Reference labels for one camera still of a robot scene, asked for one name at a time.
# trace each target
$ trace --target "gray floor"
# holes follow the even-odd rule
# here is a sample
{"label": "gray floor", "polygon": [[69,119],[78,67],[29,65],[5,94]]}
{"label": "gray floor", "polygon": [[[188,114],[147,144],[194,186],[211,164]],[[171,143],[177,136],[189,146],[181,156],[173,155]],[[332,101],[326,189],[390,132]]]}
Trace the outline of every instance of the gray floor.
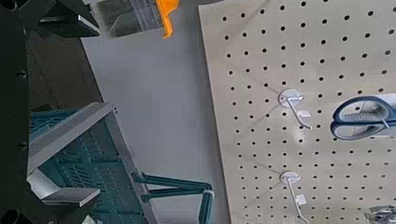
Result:
{"label": "gray floor", "polygon": [[[211,183],[216,192],[212,223],[228,224],[197,7],[176,10],[172,20],[175,33],[166,40],[163,30],[154,30],[82,42],[104,100],[119,109],[120,126],[138,167],[148,174]],[[196,223],[200,196],[153,202],[162,223]]]}

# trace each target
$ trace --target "bolt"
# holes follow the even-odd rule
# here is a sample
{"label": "bolt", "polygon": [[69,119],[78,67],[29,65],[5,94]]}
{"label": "bolt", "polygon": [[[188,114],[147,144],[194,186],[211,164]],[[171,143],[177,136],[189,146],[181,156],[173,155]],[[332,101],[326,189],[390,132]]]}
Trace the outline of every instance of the bolt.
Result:
{"label": "bolt", "polygon": [[26,71],[21,70],[19,72],[16,73],[17,77],[20,77],[22,79],[26,79]]}
{"label": "bolt", "polygon": [[19,149],[21,149],[22,151],[24,151],[27,148],[27,143],[26,142],[21,142],[17,145],[17,147]]}

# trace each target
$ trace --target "pegboard hook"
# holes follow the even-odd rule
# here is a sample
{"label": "pegboard hook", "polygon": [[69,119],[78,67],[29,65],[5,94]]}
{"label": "pegboard hook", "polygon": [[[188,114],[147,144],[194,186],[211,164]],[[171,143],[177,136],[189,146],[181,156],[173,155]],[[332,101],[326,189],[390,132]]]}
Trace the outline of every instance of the pegboard hook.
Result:
{"label": "pegboard hook", "polygon": [[304,97],[297,91],[297,90],[285,90],[282,91],[279,94],[278,101],[281,105],[284,107],[289,107],[291,108],[291,111],[293,112],[294,117],[297,118],[297,121],[305,128],[312,130],[312,126],[306,124],[303,122],[301,119],[301,116],[298,114],[295,106],[302,101]]}
{"label": "pegboard hook", "polygon": [[301,179],[301,177],[297,173],[292,172],[292,171],[287,171],[280,176],[280,180],[284,184],[287,184],[289,186],[291,198],[293,199],[293,203],[296,208],[298,218],[300,218],[306,224],[309,224],[309,221],[303,216],[303,213],[301,212],[301,209],[300,209],[300,205],[303,205],[304,203],[306,203],[306,201],[305,201],[305,199],[303,199],[301,201],[304,201],[304,203],[299,203],[299,200],[298,200],[298,198],[304,198],[304,195],[297,195],[297,197],[296,197],[294,190],[293,190],[293,186],[292,186],[292,184],[297,183],[298,181],[300,181],[300,179]]}

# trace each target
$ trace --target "metal bracket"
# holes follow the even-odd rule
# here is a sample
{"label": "metal bracket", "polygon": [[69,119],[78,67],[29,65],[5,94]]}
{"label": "metal bracket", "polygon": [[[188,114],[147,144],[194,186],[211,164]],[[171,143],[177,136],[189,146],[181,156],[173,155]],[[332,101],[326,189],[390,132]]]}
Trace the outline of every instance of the metal bracket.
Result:
{"label": "metal bracket", "polygon": [[279,103],[287,108],[291,108],[291,111],[294,114],[294,117],[297,118],[297,121],[305,128],[312,130],[312,126],[306,124],[305,122],[303,122],[303,120],[301,119],[301,116],[299,115],[299,113],[297,112],[295,106],[297,106],[297,104],[300,103],[300,101],[302,101],[304,99],[304,97],[297,91],[297,90],[292,90],[292,89],[288,89],[285,91],[282,91],[279,96],[278,96],[278,101]]}

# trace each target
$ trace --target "pegboard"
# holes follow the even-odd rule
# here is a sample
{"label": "pegboard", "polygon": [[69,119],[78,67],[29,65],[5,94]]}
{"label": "pegboard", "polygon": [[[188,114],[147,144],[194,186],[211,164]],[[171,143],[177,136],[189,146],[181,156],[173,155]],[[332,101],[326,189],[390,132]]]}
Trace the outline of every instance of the pegboard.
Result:
{"label": "pegboard", "polygon": [[[394,0],[224,1],[199,8],[232,222],[303,223],[279,181],[288,170],[310,223],[366,223],[396,203],[390,138],[341,141],[330,132],[344,101],[396,92]],[[277,96],[304,99],[300,126]]]}

